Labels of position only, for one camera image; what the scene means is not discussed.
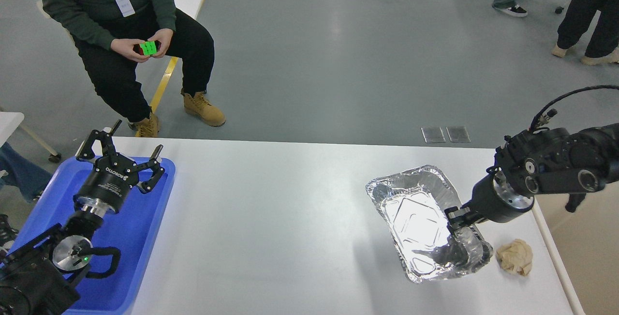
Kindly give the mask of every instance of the crumpled paper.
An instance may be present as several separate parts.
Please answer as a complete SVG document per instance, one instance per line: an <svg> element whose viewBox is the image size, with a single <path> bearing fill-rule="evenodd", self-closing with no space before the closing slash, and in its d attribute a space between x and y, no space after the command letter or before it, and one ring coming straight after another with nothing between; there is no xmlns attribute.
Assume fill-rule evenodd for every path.
<svg viewBox="0 0 619 315"><path fill-rule="evenodd" d="M497 249L497 259L504 271L527 276L533 267L533 250L523 240L516 239Z"/></svg>

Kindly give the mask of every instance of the foil container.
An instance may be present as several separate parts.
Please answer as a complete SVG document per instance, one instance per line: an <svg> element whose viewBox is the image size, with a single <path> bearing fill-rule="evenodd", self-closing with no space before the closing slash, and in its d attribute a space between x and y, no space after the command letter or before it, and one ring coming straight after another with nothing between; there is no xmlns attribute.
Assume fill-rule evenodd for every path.
<svg viewBox="0 0 619 315"><path fill-rule="evenodd" d="M370 181L365 189L393 236L412 282L458 278L488 264L492 246L474 225L451 232L445 209L460 199L437 167L425 165Z"/></svg>

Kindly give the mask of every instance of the id badge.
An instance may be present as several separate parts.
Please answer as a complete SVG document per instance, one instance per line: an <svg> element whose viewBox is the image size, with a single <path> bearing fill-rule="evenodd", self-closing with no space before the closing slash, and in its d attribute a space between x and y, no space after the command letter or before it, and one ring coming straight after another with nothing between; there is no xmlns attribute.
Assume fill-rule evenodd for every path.
<svg viewBox="0 0 619 315"><path fill-rule="evenodd" d="M135 14L135 10L133 10L133 5L131 5L130 0L117 0L117 4L123 17Z"/></svg>

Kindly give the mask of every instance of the boot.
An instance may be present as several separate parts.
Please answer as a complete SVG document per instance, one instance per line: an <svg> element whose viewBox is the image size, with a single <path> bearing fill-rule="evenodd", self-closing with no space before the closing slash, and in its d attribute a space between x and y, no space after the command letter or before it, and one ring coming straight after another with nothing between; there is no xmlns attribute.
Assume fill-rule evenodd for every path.
<svg viewBox="0 0 619 315"><path fill-rule="evenodd" d="M603 63L619 63L619 48L604 57L582 57L581 62L587 66L595 66Z"/></svg>
<svg viewBox="0 0 619 315"><path fill-rule="evenodd" d="M195 95L189 95L181 90L183 95L183 103L185 112L192 115L197 115L211 127L220 127L226 123L226 117L219 108L210 104L208 99L204 98L204 92L196 92Z"/></svg>
<svg viewBox="0 0 619 315"><path fill-rule="evenodd" d="M159 123L159 118L153 112L150 113L148 118L142 119L142 121L138 121L135 123L137 127L137 133L135 137L157 137L159 134L159 130L161 129L161 123Z"/></svg>
<svg viewBox="0 0 619 315"><path fill-rule="evenodd" d="M552 49L551 53L555 55L556 57L564 58L565 54L568 53L568 50L570 49L562 49L562 48L559 48L557 44L555 44L555 48Z"/></svg>

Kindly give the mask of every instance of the black pants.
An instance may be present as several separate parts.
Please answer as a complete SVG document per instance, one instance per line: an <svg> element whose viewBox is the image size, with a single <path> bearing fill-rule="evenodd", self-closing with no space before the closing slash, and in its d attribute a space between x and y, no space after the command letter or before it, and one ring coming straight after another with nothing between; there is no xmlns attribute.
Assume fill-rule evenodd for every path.
<svg viewBox="0 0 619 315"><path fill-rule="evenodd" d="M597 58L612 53L619 44L619 0L572 0L557 31L557 46L567 49L576 44L598 9L601 15L585 55Z"/></svg>
<svg viewBox="0 0 619 315"><path fill-rule="evenodd" d="M176 14L177 30L166 55L183 59L183 88L193 95L205 91L210 80L215 61L213 39L186 13L177 9ZM150 7L130 17L99 24L119 39L146 40L159 30ZM150 106L142 94L142 84L135 80L137 63L84 40L74 37L74 41L97 95L130 122L148 118Z"/></svg>

